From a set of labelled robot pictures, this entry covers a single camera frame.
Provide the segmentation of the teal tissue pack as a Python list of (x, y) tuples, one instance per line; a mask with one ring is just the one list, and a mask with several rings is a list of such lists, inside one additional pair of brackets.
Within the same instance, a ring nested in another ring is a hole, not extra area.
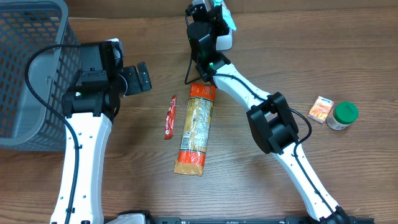
[(236, 24), (233, 21), (232, 15), (230, 10), (227, 8), (225, 1), (224, 0), (212, 0), (212, 3), (214, 6), (221, 6), (221, 13), (222, 13), (222, 18), (226, 22), (227, 26), (236, 31), (237, 27)]

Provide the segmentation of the red chocolate bar wrapper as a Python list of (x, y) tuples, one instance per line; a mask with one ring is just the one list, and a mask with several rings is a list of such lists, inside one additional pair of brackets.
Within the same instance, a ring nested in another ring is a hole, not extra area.
[(173, 137), (173, 131), (174, 131), (174, 122), (175, 122), (175, 111), (176, 111), (176, 96), (174, 95), (171, 98), (168, 112), (166, 115), (166, 120), (165, 120), (165, 140), (169, 140)]

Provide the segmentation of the spaghetti pack orange ends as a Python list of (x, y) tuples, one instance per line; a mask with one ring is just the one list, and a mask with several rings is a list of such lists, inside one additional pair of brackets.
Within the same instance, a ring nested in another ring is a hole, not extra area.
[(215, 93), (214, 86), (190, 85), (182, 140), (174, 167), (176, 174), (203, 175)]

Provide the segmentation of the orange tissue pack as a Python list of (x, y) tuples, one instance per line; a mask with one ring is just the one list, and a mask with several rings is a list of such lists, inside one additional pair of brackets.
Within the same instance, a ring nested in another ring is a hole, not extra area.
[(324, 123), (333, 105), (334, 102), (332, 100), (318, 96), (311, 107), (308, 116), (319, 123)]

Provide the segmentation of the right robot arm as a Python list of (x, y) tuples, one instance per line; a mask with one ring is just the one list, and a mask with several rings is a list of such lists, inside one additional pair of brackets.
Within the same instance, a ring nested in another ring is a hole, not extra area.
[(299, 137), (294, 120), (295, 115), (302, 115), (281, 93), (258, 89), (217, 48), (221, 36), (228, 34), (222, 7), (193, 1), (185, 13), (193, 19), (187, 23), (187, 36), (200, 79), (226, 92), (246, 109), (255, 143), (284, 167), (314, 223), (349, 223), (349, 216), (324, 188), (305, 156), (302, 144), (307, 138)]

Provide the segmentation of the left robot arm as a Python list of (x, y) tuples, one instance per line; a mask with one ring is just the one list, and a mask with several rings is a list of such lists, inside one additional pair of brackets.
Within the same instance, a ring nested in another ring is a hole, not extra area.
[(151, 90), (144, 62), (121, 71), (80, 71), (62, 97), (66, 117), (62, 181), (51, 223), (103, 223), (104, 153), (122, 97)]

